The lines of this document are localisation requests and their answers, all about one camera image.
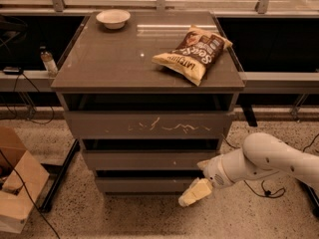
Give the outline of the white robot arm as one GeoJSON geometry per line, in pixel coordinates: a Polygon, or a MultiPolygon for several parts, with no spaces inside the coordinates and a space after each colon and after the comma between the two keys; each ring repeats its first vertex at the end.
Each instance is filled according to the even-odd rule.
{"type": "Polygon", "coordinates": [[[200,161],[197,166],[204,178],[197,178],[178,199],[182,207],[208,196],[215,188],[243,180],[265,180],[280,173],[319,189],[319,156],[293,148],[264,132],[248,135],[241,148],[200,161]]]}

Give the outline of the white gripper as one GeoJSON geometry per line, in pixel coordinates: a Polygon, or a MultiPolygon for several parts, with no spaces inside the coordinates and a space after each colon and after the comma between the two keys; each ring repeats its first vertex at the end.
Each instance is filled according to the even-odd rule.
{"type": "Polygon", "coordinates": [[[205,178],[197,178],[178,199],[178,203],[182,207],[189,206],[208,196],[212,192],[212,186],[214,188],[229,186],[229,179],[222,166],[221,155],[200,161],[197,166],[202,170],[205,178]]]}

